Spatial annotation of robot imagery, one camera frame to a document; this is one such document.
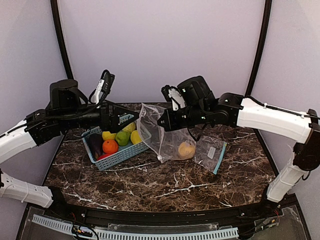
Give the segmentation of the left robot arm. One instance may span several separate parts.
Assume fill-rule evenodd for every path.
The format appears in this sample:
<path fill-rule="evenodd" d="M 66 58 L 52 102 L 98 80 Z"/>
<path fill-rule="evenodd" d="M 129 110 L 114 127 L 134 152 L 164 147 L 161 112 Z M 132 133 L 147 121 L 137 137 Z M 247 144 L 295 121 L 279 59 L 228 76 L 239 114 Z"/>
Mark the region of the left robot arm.
<path fill-rule="evenodd" d="M 89 104 L 74 79 L 52 83 L 47 107 L 27 115 L 1 134 L 0 161 L 3 163 L 25 150 L 41 146 L 70 129 L 100 127 L 114 133 L 137 120 L 137 112 L 105 99 L 112 82 L 110 79 L 102 85 L 103 95 L 96 104 Z M 0 195 L 47 209 L 61 208 L 66 204 L 58 187 L 34 185 L 4 171 L 0 173 Z"/>

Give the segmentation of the purple eggplant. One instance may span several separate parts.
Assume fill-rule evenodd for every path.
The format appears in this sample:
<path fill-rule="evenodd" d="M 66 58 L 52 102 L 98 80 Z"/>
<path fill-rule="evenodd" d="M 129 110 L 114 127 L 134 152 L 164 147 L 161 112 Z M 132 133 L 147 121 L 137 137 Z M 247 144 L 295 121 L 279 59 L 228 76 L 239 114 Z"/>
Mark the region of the purple eggplant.
<path fill-rule="evenodd" d="M 87 144 L 95 160 L 97 160 L 104 153 L 103 143 L 104 143 L 104 140 L 101 134 L 93 133 L 88 138 Z"/>

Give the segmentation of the large pink zip bag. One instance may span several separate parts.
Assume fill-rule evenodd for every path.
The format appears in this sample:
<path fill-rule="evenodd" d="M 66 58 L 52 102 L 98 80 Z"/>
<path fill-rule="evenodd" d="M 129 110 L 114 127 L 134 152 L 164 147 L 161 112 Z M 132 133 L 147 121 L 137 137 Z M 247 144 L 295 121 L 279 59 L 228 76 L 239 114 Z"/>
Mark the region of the large pink zip bag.
<path fill-rule="evenodd" d="M 191 137 L 187 129 L 164 131 L 157 124 L 157 120 L 165 109 L 158 105 L 141 104 L 139 119 L 136 128 L 142 141 L 157 155 L 157 159 L 164 163 L 168 160 L 180 159 L 178 147 L 182 142 L 189 142 L 196 146 L 196 141 Z"/>

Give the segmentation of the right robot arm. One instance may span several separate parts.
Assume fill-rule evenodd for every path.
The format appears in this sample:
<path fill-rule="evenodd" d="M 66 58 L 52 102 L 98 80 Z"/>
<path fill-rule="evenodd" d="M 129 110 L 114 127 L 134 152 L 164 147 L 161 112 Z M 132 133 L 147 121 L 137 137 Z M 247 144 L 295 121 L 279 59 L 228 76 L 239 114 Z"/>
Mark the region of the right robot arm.
<path fill-rule="evenodd" d="M 269 105 L 252 96 L 224 93 L 216 98 L 202 76 L 161 92 L 172 106 L 157 121 L 165 131 L 196 125 L 224 125 L 267 131 L 295 141 L 293 155 L 266 190 L 266 200 L 278 203 L 306 174 L 320 165 L 320 125 L 316 111 L 293 111 Z"/>

